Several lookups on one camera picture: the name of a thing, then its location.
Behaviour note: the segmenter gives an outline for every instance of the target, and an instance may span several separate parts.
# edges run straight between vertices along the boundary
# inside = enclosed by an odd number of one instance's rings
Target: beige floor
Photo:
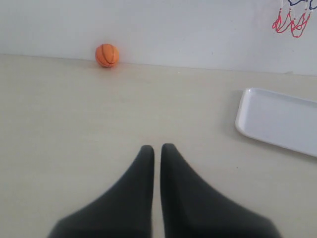
[[[242,90],[317,100],[317,78],[0,56],[0,237],[43,238],[156,150],[154,238],[163,237],[159,154],[173,142],[220,192],[286,238],[317,237],[317,158],[253,141],[234,120]]]

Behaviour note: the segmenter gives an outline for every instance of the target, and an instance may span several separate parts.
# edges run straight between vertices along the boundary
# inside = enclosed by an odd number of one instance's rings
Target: basketball net
[[[304,13],[299,17],[296,17],[293,6],[301,3],[302,1],[305,3]],[[284,33],[290,29],[293,37],[300,38],[304,33],[309,19],[311,18],[313,10],[317,8],[313,7],[313,1],[314,0],[288,0],[289,10],[286,17],[283,19],[282,11],[285,4],[283,0],[281,0],[281,8],[279,10],[277,20],[273,23],[272,28],[275,29],[277,33]]]

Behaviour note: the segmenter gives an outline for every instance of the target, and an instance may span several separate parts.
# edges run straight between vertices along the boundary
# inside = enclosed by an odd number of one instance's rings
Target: orange basketball
[[[102,44],[96,49],[96,61],[103,67],[113,67],[117,64],[119,52],[110,44]]]

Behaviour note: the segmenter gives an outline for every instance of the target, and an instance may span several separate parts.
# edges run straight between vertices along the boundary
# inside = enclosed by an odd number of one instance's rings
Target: plastic tray
[[[247,137],[317,157],[317,102],[249,88],[236,127]]]

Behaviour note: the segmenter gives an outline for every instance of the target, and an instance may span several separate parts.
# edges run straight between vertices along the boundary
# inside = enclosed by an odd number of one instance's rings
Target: small orange ball
[[[102,67],[113,67],[119,60],[117,48],[110,44],[102,44],[96,49],[96,61]]]

